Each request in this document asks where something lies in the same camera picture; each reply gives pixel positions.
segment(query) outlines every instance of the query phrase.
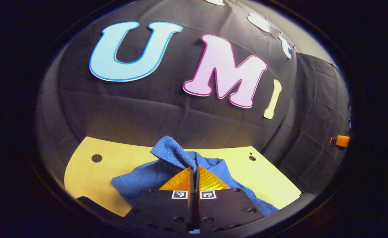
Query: blue letter u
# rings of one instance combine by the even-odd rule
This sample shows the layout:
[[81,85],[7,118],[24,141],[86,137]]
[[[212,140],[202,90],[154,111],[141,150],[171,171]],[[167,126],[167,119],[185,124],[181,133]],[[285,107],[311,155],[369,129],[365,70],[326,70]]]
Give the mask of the blue letter u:
[[182,31],[180,25],[157,21],[148,27],[153,30],[142,56],[131,63],[116,59],[116,52],[126,33],[139,26],[136,21],[113,24],[103,30],[91,54],[89,68],[96,77],[107,81],[133,81],[151,74],[159,66],[173,33]]

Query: black fabric backdrop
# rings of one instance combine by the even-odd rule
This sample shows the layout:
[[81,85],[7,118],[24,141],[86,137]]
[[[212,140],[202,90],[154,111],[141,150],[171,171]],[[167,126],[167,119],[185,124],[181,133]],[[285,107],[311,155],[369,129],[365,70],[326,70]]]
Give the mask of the black fabric backdrop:
[[[65,166],[84,137],[153,146],[168,135],[184,148],[254,146],[300,190],[321,190],[342,159],[327,144],[330,137],[348,131],[345,82],[333,65],[316,57],[291,50],[288,60],[276,26],[265,33],[246,18],[255,11],[238,2],[225,4],[144,0],[80,31],[52,62],[38,101],[37,132],[47,168],[63,181]],[[105,27],[123,21],[140,23],[117,52],[123,62],[141,56],[149,23],[169,21],[184,29],[172,36],[149,76],[126,83],[100,80],[88,68],[92,50]],[[250,55],[267,63],[252,108],[236,107],[215,93],[197,97],[182,90],[198,66],[205,33],[230,41],[237,65]],[[263,113],[275,78],[282,92],[269,120]],[[215,89],[214,77],[210,86]]]

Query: blue cloth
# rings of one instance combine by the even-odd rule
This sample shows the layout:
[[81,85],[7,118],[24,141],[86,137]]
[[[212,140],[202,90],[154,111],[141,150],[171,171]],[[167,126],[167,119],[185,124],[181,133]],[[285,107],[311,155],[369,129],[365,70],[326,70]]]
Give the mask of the blue cloth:
[[112,178],[111,184],[121,196],[134,206],[148,189],[158,189],[183,169],[203,166],[230,188],[241,188],[263,215],[268,216],[278,209],[258,199],[254,192],[232,178],[226,162],[222,159],[204,158],[197,152],[185,152],[171,137],[161,138],[150,151],[159,160],[136,167],[132,172]]

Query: wrinkled fabric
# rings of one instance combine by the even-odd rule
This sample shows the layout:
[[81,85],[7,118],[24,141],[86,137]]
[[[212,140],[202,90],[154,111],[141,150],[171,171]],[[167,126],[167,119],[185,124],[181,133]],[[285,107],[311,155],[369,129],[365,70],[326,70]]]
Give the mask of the wrinkled fabric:
[[112,178],[111,184],[121,196],[134,206],[143,193],[158,189],[189,165],[193,170],[203,166],[230,188],[241,188],[263,215],[268,216],[278,209],[268,202],[258,199],[254,192],[232,178],[226,161],[204,158],[198,152],[185,152],[171,137],[161,138],[150,151],[157,161],[136,167],[132,172]]

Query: yellow table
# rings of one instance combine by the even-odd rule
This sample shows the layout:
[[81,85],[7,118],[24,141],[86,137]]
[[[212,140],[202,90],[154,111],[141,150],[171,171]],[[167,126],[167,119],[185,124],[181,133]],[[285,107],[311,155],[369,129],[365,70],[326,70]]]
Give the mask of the yellow table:
[[[157,160],[150,150],[151,147],[85,137],[66,167],[65,188],[75,198],[86,196],[107,210],[124,217],[131,207],[111,185],[111,179],[127,174],[139,165]],[[252,146],[185,151],[197,151],[206,158],[224,159],[236,181],[253,190],[259,199],[279,209],[293,202],[301,193]],[[98,163],[91,159],[95,154],[103,157]]]

